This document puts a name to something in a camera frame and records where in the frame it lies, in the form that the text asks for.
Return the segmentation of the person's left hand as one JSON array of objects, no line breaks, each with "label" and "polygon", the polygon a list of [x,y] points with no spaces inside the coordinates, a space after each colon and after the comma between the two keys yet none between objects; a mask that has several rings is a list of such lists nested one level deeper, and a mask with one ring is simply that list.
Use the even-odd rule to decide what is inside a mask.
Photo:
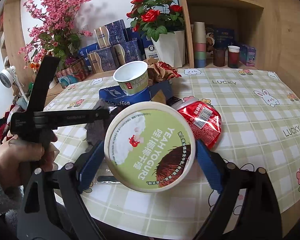
[{"label": "person's left hand", "polygon": [[39,167],[51,171],[59,150],[50,143],[46,150],[41,144],[26,142],[14,135],[0,145],[0,185],[5,191],[21,185],[19,166],[28,161],[39,161]]}]

